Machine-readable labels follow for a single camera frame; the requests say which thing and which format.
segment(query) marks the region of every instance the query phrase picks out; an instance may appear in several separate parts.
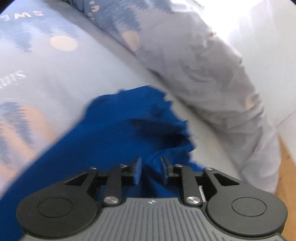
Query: wooden floor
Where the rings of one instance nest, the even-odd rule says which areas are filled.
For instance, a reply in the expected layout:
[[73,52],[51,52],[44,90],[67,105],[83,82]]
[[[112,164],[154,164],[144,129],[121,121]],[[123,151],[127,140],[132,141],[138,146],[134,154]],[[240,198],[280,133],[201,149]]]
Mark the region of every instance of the wooden floor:
[[288,220],[282,235],[287,241],[296,241],[296,166],[281,142],[280,180],[276,196],[288,208]]

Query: silver bolt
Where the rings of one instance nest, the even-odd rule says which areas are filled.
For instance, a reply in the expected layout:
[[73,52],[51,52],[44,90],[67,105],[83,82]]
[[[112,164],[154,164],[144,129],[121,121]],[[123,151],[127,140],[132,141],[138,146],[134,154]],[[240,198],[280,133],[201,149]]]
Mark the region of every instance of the silver bolt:
[[186,198],[186,202],[188,202],[189,204],[198,204],[200,203],[200,201],[200,198],[194,196]]
[[107,203],[107,204],[116,204],[118,203],[118,201],[119,201],[118,198],[113,196],[104,198],[104,203]]

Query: gray gripper base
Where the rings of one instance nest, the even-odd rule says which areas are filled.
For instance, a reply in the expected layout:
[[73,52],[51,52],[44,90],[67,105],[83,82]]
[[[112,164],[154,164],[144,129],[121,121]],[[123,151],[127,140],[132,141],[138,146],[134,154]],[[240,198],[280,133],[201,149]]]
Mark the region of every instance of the gray gripper base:
[[[25,235],[21,241],[40,241]],[[59,241],[239,241],[215,228],[199,208],[182,205],[178,198],[128,198],[117,207],[104,208],[84,231]],[[256,239],[285,241],[279,234]]]

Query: round black joint cover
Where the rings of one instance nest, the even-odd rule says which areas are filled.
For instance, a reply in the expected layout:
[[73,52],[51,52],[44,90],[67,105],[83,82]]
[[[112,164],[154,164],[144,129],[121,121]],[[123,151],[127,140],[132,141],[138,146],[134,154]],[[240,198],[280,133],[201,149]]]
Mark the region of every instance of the round black joint cover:
[[79,188],[55,184],[23,199],[16,211],[23,232],[57,239],[87,228],[96,219],[99,208]]
[[207,214],[226,232],[253,238],[280,232],[288,215],[280,199],[248,184],[221,187],[209,200]]

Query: logo mark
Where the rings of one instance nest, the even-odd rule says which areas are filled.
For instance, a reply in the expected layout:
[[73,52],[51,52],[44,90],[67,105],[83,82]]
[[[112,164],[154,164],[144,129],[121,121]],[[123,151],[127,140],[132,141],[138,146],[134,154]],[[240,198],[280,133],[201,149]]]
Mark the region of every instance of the logo mark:
[[151,200],[149,200],[149,201],[148,201],[148,203],[149,203],[149,204],[151,204],[151,205],[153,205],[153,204],[155,204],[155,203],[156,203],[156,201],[155,201],[155,200],[153,200],[153,199],[151,199]]

